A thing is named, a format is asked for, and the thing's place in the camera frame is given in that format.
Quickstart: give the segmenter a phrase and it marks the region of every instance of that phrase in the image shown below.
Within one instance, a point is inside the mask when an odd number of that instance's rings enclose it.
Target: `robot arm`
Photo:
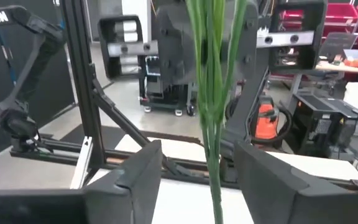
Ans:
[[[26,141],[38,136],[38,128],[28,117],[26,102],[37,88],[42,72],[65,43],[63,29],[33,15],[22,6],[0,8],[0,26],[19,24],[35,34],[32,53],[11,94],[0,102],[0,127],[12,138]]]

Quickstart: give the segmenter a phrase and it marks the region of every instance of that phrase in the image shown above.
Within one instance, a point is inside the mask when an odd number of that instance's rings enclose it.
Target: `floor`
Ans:
[[[106,86],[110,81],[104,75],[99,46],[92,45],[91,52],[98,80],[102,86]],[[275,82],[272,83],[269,92],[276,102],[286,100],[289,94],[281,83]],[[189,117],[184,114],[182,117],[176,117],[173,112],[155,110],[145,113],[137,98],[139,86],[136,80],[115,82],[105,89],[105,93],[115,102],[117,108],[141,130],[201,139],[201,130],[196,116]],[[100,114],[102,125],[117,126],[105,113],[101,111]],[[60,139],[80,123],[80,111],[74,108],[42,127],[40,132],[53,134],[54,138]],[[8,150],[0,153],[0,189],[67,188],[73,171],[73,166],[13,158]]]

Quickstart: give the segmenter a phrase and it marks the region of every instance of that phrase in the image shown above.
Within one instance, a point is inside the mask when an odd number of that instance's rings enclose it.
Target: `black machine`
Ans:
[[[243,77],[247,81],[244,84],[238,106],[233,111],[232,118],[227,121],[221,139],[221,161],[225,167],[225,169],[221,171],[223,187],[238,188],[237,177],[234,173],[232,163],[234,142],[249,142],[250,130],[248,125],[237,121],[250,120],[249,118],[257,104],[256,98],[262,91],[262,86],[264,80],[267,78],[268,71],[295,72],[314,68],[317,61],[321,33],[323,31],[323,19],[316,18],[324,17],[326,1],[278,2],[273,10],[273,14],[265,17],[259,16],[258,5],[256,1],[250,0],[244,18],[244,29],[239,44],[241,50],[237,56],[236,67],[238,70],[247,71],[245,77]],[[86,180],[90,180],[98,169],[114,169],[120,164],[119,161],[116,162],[117,159],[123,161],[133,154],[131,152],[106,149],[103,146],[99,109],[102,109],[141,147],[150,144],[150,140],[115,107],[114,102],[104,94],[96,78],[94,64],[91,61],[89,39],[86,34],[85,9],[82,2],[64,0],[61,2],[61,7],[65,20],[65,33],[68,39],[68,49],[78,97],[78,106],[84,127],[84,135],[92,137],[93,139],[93,150],[89,160],[90,170],[86,177]],[[16,22],[23,26],[31,25],[36,31],[35,39],[46,41],[44,45],[47,42],[51,42],[56,47],[57,45],[60,47],[63,46],[63,42],[60,41],[61,39],[55,37],[60,37],[60,34],[63,34],[59,27],[47,24],[35,15],[29,14],[22,8],[20,9],[22,12],[18,12],[17,15],[11,13],[12,11],[8,9],[0,9],[0,11],[5,11],[7,16],[12,19],[9,20],[11,22]],[[300,9],[304,11],[302,30],[297,32],[279,31],[281,23],[280,14],[289,9]],[[31,22],[18,22],[20,18],[24,17],[22,14],[30,15],[29,21]],[[116,20],[121,22],[133,21],[134,17],[121,16],[117,17]],[[257,35],[260,28],[259,22],[270,24],[269,32],[263,32]],[[167,33],[161,33],[163,37],[158,40],[158,43],[110,43],[108,44],[108,53],[109,55],[137,54],[138,57],[142,58],[146,55],[152,55],[158,49],[160,63],[167,66],[161,69],[171,69],[170,62],[173,59],[166,54],[168,53],[167,49],[163,46],[176,43],[176,38],[172,38],[171,35],[180,33],[180,30],[176,30],[176,28],[172,28],[172,30],[169,29]],[[296,53],[292,55],[282,54],[281,49],[288,46],[295,48]],[[193,50],[192,45],[183,45],[182,48],[184,51],[188,50],[191,52]],[[40,65],[47,63],[47,56],[52,52],[51,50],[33,52],[35,58],[43,58],[43,60],[31,58],[25,70],[22,71],[18,84],[15,86],[12,94],[0,103],[0,125],[11,134],[13,142],[11,156],[75,165],[78,157],[72,156],[71,154],[61,154],[59,151],[80,153],[81,145],[45,138],[38,134],[37,125],[29,119],[25,112],[25,106],[22,106],[25,104],[23,101],[28,100],[31,94],[26,94],[23,98],[17,97],[29,86],[31,90],[36,89],[36,82],[32,82],[32,80],[34,77],[37,78],[42,74],[42,67]],[[293,64],[288,65],[283,62],[284,59],[288,57],[292,58],[294,61]],[[145,60],[139,59],[138,62],[144,65]],[[43,148],[48,149],[48,151],[44,150],[40,152],[40,149]],[[115,159],[115,162],[111,162],[108,158]],[[173,159],[163,155],[162,167],[163,178],[209,184],[208,176],[204,174],[204,172],[207,171],[207,167],[203,162]]]
[[[295,154],[349,162],[358,159],[358,108],[312,94],[294,97],[298,103],[285,140]]]
[[[151,224],[161,160],[154,141],[82,189],[0,190],[0,224]]]
[[[244,142],[234,162],[255,224],[358,223],[358,180],[315,177]]]

